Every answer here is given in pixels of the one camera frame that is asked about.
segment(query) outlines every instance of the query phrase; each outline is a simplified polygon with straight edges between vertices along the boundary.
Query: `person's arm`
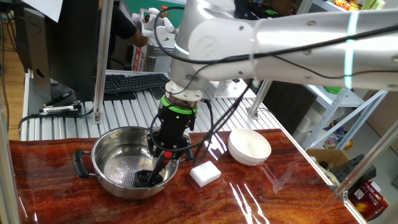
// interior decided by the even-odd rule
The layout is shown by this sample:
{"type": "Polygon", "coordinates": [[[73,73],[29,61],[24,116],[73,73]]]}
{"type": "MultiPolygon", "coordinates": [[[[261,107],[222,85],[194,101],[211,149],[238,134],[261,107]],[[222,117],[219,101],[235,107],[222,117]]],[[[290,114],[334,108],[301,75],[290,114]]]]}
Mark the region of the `person's arm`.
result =
{"type": "Polygon", "coordinates": [[[149,38],[141,35],[141,32],[138,30],[134,36],[129,38],[129,41],[137,47],[143,47],[148,44],[149,38]]]}
{"type": "Polygon", "coordinates": [[[115,34],[137,47],[143,47],[148,43],[149,38],[141,35],[141,32],[135,25],[123,14],[118,7],[113,7],[112,28],[115,28],[115,34]]]}

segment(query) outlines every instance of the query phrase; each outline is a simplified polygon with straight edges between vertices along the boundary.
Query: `paper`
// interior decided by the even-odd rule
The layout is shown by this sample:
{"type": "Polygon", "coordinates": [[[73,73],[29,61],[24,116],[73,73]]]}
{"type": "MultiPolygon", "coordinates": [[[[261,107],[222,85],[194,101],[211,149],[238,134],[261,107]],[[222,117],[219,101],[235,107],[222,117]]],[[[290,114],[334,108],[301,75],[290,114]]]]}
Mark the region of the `paper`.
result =
{"type": "Polygon", "coordinates": [[[63,0],[24,0],[24,2],[58,22],[63,0]]]}

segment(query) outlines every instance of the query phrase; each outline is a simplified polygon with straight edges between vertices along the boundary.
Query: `green ring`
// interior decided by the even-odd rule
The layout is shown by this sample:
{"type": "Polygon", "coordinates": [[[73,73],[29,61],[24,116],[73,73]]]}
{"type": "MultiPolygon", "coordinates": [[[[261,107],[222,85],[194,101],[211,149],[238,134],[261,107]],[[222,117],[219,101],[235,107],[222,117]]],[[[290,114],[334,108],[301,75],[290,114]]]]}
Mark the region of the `green ring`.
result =
{"type": "MultiPolygon", "coordinates": [[[[170,103],[167,102],[165,96],[162,97],[162,103],[163,103],[164,106],[170,106],[170,103]]],[[[170,109],[171,111],[174,111],[174,112],[180,113],[180,114],[187,114],[187,115],[192,114],[192,111],[191,111],[191,110],[183,110],[183,109],[180,109],[180,108],[176,108],[175,106],[171,106],[171,107],[169,107],[169,109],[170,109]]],[[[195,109],[193,109],[193,112],[194,112],[194,113],[197,113],[197,111],[198,111],[198,108],[197,108],[197,107],[196,107],[195,109]]]]}

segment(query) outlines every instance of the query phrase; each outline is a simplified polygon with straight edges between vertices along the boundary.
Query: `keyboard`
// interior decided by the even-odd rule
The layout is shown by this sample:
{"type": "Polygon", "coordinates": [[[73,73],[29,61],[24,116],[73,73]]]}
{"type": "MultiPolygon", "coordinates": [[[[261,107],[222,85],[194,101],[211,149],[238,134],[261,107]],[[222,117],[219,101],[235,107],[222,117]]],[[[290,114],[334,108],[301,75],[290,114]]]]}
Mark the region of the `keyboard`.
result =
{"type": "Polygon", "coordinates": [[[105,78],[105,94],[122,93],[126,91],[148,90],[164,87],[169,79],[161,73],[150,75],[107,75],[105,78]]]}

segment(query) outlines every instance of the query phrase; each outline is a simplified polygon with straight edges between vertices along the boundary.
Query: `stainless steel pot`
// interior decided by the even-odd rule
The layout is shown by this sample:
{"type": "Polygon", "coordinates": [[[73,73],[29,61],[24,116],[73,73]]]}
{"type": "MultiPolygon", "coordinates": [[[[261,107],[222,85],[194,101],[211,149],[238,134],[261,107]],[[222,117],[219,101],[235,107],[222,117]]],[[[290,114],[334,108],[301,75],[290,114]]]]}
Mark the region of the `stainless steel pot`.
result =
{"type": "Polygon", "coordinates": [[[82,149],[73,153],[73,164],[80,178],[97,176],[100,184],[111,194],[127,199],[151,197],[167,185],[178,168],[178,161],[170,161],[160,172],[163,182],[153,187],[134,187],[134,174],[139,170],[153,170],[153,158],[147,151],[147,129],[123,127],[108,131],[94,144],[91,160],[95,174],[89,174],[82,163],[82,149]]]}

